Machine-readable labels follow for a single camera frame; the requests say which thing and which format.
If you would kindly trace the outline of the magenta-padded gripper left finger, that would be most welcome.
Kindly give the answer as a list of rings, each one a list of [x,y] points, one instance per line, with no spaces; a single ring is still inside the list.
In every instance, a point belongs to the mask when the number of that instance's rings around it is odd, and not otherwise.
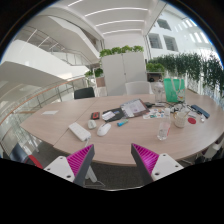
[[[94,145],[91,144],[67,157],[57,157],[45,168],[45,171],[79,186],[83,186],[84,180],[87,178],[90,178],[92,182],[95,182],[96,175],[90,166],[94,154]]]

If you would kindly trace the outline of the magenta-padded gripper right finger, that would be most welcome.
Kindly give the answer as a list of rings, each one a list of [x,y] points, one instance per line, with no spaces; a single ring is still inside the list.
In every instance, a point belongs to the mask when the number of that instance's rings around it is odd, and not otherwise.
[[[132,143],[131,154],[145,185],[183,169],[183,166],[167,153],[157,154]]]

